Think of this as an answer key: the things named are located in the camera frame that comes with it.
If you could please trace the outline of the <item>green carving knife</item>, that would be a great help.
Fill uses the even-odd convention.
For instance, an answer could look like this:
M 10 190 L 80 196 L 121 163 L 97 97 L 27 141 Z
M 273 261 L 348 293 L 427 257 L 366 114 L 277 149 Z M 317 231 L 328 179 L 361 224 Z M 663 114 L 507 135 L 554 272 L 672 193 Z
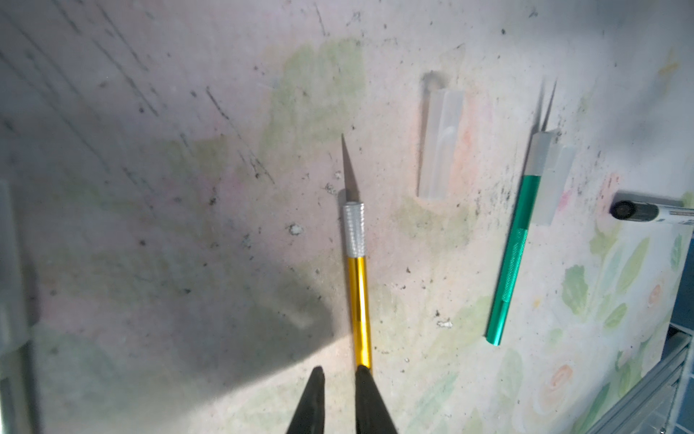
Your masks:
M 541 139 L 537 139 L 537 136 L 545 131 L 547 125 L 547 119 L 542 119 L 544 97 L 545 82 L 540 88 L 531 135 L 525 153 L 522 177 L 513 209 L 513 220 L 502 255 L 500 273 L 485 334 L 486 341 L 494 346 L 499 346 L 502 343 L 504 327 L 511 307 L 511 298 L 520 273 L 531 217 L 540 188 L 540 180 L 546 164 L 549 146 L 542 144 Z

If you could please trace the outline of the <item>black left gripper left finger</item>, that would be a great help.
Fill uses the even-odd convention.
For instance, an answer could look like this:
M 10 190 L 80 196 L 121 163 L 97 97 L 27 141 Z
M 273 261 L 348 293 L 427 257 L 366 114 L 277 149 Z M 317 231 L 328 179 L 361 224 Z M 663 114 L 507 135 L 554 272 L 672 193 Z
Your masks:
M 323 434 L 325 432 L 325 373 L 316 366 L 307 381 L 287 428 L 287 434 Z

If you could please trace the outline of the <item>yellow carving knife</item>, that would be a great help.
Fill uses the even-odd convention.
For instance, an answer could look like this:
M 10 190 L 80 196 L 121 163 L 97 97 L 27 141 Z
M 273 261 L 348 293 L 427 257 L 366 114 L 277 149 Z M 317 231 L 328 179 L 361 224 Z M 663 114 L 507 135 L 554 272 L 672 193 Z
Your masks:
M 354 357 L 358 367 L 372 370 L 372 337 L 367 279 L 365 209 L 360 199 L 346 140 L 341 135 L 345 202 L 342 206 L 347 282 L 351 303 Z

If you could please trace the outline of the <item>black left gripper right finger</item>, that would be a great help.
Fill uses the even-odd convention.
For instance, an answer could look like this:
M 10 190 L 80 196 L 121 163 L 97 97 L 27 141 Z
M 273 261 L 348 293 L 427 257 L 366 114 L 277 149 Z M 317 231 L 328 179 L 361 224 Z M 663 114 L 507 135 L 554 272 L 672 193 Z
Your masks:
M 372 373 L 359 365 L 355 372 L 355 419 L 357 434 L 397 434 Z

